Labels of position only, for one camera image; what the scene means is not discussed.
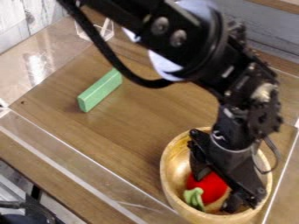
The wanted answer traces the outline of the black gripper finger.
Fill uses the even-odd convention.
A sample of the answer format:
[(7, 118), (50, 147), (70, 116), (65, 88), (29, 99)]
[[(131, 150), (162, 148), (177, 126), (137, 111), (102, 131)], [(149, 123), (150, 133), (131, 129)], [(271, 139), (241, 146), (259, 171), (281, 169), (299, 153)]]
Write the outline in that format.
[(206, 156), (201, 150), (191, 150), (190, 165), (193, 176), (197, 181), (201, 181), (211, 173), (211, 168), (207, 164)]
[(221, 210), (230, 214), (234, 214), (239, 208), (245, 205), (245, 194), (242, 192), (231, 192), (229, 198), (222, 204)]

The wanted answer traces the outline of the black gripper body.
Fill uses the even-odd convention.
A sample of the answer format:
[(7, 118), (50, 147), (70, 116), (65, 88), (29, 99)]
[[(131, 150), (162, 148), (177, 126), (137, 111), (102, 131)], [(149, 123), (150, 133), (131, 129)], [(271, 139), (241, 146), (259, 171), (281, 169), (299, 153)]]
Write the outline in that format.
[(191, 150), (201, 150), (211, 171), (217, 172), (233, 192), (245, 194), (245, 206), (255, 209), (267, 196), (267, 188), (255, 168), (251, 152), (254, 146), (233, 147), (217, 130), (209, 134), (191, 129), (189, 136), (190, 153)]

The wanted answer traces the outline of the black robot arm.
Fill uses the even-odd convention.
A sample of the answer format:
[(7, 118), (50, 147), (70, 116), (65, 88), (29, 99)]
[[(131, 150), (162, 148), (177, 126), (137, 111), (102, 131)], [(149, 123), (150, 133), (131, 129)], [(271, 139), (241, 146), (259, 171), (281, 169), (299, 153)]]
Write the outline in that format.
[[(267, 196), (254, 156), (283, 123), (279, 81), (251, 52), (246, 26), (229, 21), (206, 0), (58, 0), (113, 66), (138, 85), (166, 88), (190, 81), (218, 98), (218, 120), (210, 133), (190, 132), (191, 171), (197, 179), (217, 172), (231, 189), (222, 209), (255, 208)], [(139, 77), (123, 64), (82, 11), (89, 6), (121, 24), (153, 54), (162, 75)]]

